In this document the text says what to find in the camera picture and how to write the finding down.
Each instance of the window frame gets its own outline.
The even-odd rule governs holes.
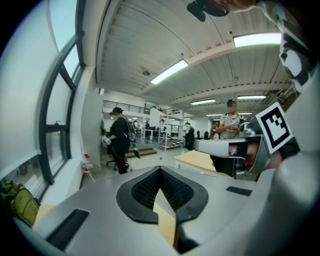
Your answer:
[[[72,158],[71,155],[71,145],[70,145],[70,123],[71,123],[71,112],[73,107],[74,98],[77,91],[77,86],[79,84],[80,78],[85,68],[85,63],[83,59],[83,44],[82,38],[84,36],[83,28],[83,17],[85,11],[86,0],[78,0],[76,4],[75,12],[75,35],[71,37],[68,43],[63,47],[61,52],[58,55],[58,58],[55,60],[53,69],[48,76],[46,87],[44,89],[43,98],[40,106],[39,113],[39,149],[41,154],[38,154],[38,161],[40,169],[42,171],[43,180],[47,183],[46,188],[43,190],[42,194],[39,197],[39,200],[43,198],[45,192],[47,191],[49,185],[53,185],[55,182],[55,177],[58,175],[60,170],[64,167],[66,162]],[[76,45],[77,53],[79,58],[79,64],[76,67],[72,77],[69,76],[67,69],[64,65],[64,61],[69,55],[70,51]],[[65,120],[65,125],[60,124],[47,124],[47,113],[50,96],[57,79],[58,74],[60,74],[71,90],[71,95],[69,98],[69,103],[67,106],[67,115]],[[62,156],[65,159],[64,163],[60,166],[57,172],[53,175],[52,170],[49,164],[48,152],[47,152],[47,142],[46,134],[53,132],[61,132],[61,152]]]

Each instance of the black mesh insert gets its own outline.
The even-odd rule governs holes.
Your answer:
[[[131,190],[132,197],[150,210],[154,209],[155,199],[160,188],[159,173],[157,170],[135,184]]]
[[[202,185],[167,167],[156,166],[122,184],[116,193],[116,201],[132,220],[157,224],[158,215],[153,208],[159,189],[175,211],[177,224],[196,218],[209,199]]]
[[[194,190],[189,185],[164,170],[161,170],[161,178],[161,190],[174,211],[178,210],[194,196]]]

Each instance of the metal rack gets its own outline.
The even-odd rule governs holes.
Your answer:
[[[159,133],[158,133],[158,148],[167,150],[167,149],[173,149],[178,148],[183,145],[183,129],[184,126],[183,122],[184,120],[181,118],[174,117],[175,121],[179,121],[179,124],[171,124],[168,123],[169,120],[171,121],[173,117],[169,116],[168,114],[160,116],[159,120]],[[171,129],[168,128],[166,130],[162,130],[162,127],[171,126]],[[178,134],[178,136],[171,136],[171,133]]]

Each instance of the staircase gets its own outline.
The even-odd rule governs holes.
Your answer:
[[[138,149],[141,157],[149,156],[157,153],[157,151],[155,151],[151,146],[139,146]],[[127,159],[135,158],[136,156],[135,156],[134,150],[130,148],[129,152],[125,154],[125,157]]]

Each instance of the desk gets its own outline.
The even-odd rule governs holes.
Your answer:
[[[214,168],[212,165],[212,160],[210,158],[210,155],[202,153],[202,152],[192,150],[187,153],[177,155],[174,157],[174,159],[179,162],[185,163],[187,165],[190,165],[190,166],[193,166],[193,167],[196,167],[196,168],[199,168],[199,169],[211,172],[211,173],[230,177],[229,175],[227,175],[225,173],[217,172],[216,168]]]

